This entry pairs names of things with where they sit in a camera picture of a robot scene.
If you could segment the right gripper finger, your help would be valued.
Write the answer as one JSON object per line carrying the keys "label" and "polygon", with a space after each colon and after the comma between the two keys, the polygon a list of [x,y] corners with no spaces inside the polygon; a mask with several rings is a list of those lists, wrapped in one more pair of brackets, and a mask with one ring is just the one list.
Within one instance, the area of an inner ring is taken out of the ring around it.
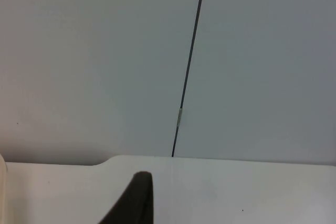
{"label": "right gripper finger", "polygon": [[154,223],[153,179],[149,172],[133,175],[126,189],[100,223]]}

